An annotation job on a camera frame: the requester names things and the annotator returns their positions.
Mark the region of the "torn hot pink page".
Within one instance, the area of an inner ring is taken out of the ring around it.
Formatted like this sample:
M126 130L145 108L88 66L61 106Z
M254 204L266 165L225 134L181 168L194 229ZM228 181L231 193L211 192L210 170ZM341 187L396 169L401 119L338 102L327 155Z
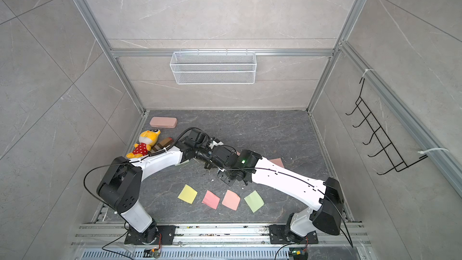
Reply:
M202 200L202 203L208 206L209 208L217 209L220 203L220 198L216 196L214 193L212 193L211 191L207 190Z

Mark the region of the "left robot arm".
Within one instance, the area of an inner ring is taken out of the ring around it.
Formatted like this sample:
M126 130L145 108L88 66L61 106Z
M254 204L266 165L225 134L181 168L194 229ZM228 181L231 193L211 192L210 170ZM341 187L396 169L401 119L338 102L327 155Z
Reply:
M182 164L197 156L208 161L211 151L223 142L208 136L198 128L186 129L167 147L141 158L117 157L111 164L92 169L107 168L106 174L90 193L94 198L117 212L144 244L153 243L158 237L156 221L146 212L139 201L141 183L151 175L170 166Z

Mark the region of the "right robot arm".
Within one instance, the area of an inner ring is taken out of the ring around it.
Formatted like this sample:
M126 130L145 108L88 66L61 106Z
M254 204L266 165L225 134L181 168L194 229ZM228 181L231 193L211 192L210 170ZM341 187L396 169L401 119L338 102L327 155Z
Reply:
M349 244L353 243L349 232L341 228L345 223L345 200L338 180L312 179L282 168L251 150L237 154L224 146L208 152L208 162L220 169L219 177L228 185L235 181L266 185L307 206L290 214L282 232L284 240L299 243L310 233L321 231L334 236L343 233Z

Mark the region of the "torn yellow page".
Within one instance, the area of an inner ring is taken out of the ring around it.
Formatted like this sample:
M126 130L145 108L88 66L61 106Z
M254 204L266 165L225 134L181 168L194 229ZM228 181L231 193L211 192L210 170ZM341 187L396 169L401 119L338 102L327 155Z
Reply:
M180 192L178 196L178 199L186 203L192 204L196 197L197 197L197 191L193 189L192 187L190 187L189 185L185 184L184 188L182 189L182 191Z

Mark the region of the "salmon pink memo pad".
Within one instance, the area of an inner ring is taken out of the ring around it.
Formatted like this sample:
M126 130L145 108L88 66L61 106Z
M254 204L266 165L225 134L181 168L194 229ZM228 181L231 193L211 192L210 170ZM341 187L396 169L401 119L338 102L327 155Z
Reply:
M271 161L273 164L275 164L275 165L277 165L277 166L279 166L279 167L281 167L281 168L284 168L284 167L285 167L281 158L275 158L275 159L272 159L272 160L270 160L270 161Z

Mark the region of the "torn salmon page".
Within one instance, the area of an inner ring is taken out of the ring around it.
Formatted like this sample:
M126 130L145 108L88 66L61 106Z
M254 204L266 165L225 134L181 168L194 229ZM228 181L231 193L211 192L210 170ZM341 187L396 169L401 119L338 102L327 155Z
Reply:
M239 207L240 201L241 198L235 192L227 190L221 204L233 211L236 211Z

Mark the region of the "torn green page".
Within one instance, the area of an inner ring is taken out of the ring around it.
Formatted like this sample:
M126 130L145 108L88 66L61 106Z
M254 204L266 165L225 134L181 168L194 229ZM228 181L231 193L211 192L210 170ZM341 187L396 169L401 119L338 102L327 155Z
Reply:
M255 190L244 198L251 211L255 213L264 206L264 201L259 193Z

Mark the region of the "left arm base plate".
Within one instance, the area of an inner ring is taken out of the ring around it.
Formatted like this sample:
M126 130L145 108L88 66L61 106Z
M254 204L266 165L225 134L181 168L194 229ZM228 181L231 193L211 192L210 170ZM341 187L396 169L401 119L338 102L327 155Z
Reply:
M156 245L159 243L162 245L172 245L175 232L176 226L173 225L149 227L143 233L130 227L124 243L133 245Z

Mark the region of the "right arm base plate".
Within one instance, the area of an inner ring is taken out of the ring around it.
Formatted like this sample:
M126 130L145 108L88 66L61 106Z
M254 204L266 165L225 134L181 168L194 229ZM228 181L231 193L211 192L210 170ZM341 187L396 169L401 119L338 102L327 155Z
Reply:
M269 225L269 239L271 244L318 244L316 231L309 232L302 237L291 232L285 225Z

